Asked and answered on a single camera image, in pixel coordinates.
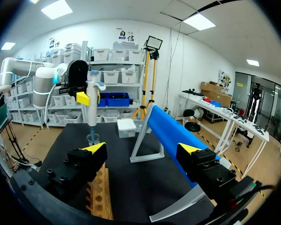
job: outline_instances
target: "ceiling light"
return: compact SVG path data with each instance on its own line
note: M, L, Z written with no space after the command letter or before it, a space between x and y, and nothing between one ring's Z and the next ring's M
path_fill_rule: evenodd
M10 50L14 47L15 43L12 42L5 42L5 44L2 46L1 50Z
M211 22L209 19L199 13L183 20L183 22L187 23L188 25L191 25L197 30L205 30L211 27L215 27L215 24L213 22Z
M257 66L259 67L259 62L258 61L255 61L255 60L247 60L247 62L252 65L252 66Z
M52 20L73 12L65 0L56 1L41 11Z

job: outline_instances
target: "yellow black caution tape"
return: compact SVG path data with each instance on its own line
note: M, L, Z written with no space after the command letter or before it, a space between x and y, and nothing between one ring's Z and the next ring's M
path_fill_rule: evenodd
M201 135L199 132L197 132L198 135L200 135L201 138L203 138L208 144L210 144L214 149L215 149L215 146L209 141L207 140L203 135ZM226 160L228 160L239 172L241 175L243 175L244 173L227 157L225 156L224 154L222 154L224 156L224 158ZM264 193L262 191L259 191L262 196L266 199L266 196L264 195Z
M33 137L28 141L28 143L25 145L25 147L23 148L23 151L27 148L27 146L29 145L29 143L32 141L32 139L42 130L42 128L40 128L35 135L33 135Z
M207 141L207 143L210 144L215 149L215 146L209 140L207 140L202 134L200 134L199 132L197 132L197 134L200 135L201 138Z

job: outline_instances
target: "cardboard box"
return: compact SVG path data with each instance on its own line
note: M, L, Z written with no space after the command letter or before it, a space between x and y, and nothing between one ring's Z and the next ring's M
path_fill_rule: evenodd
M214 92L221 92L220 86L216 86L214 84L206 83L206 82L201 82L201 89L208 90L208 91L214 91Z
M216 93L211 91L211 99L221 103L221 107L230 107L232 97L223 93Z
M232 97L223 93L202 90L202 94L211 100L221 103L221 107L230 107Z

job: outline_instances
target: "light stand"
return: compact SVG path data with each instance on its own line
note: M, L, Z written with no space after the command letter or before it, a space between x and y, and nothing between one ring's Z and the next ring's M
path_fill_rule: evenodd
M131 119L133 119L141 110L141 120L144 120L147 114L147 108L150 106L151 103L154 102L154 90L155 90L155 80L156 80L156 68L157 68L157 60L159 58L159 52L161 44L163 43L162 40L149 36L148 40L145 42L145 50L146 50L146 71L145 71L145 80L144 80L144 89L142 91L142 103L138 110L133 114ZM149 100L148 104L145 106L146 101L146 89L147 89L147 79L148 79L148 69L149 69L149 57L150 59L154 59L154 68L153 68L153 81L152 81L152 88L151 88L151 99Z

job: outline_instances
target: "red box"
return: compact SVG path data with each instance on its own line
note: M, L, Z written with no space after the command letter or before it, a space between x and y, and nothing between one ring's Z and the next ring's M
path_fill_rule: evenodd
M204 101L206 101L206 102L209 102L209 103L210 103L211 99L210 99L210 98L205 98L205 99L204 99Z

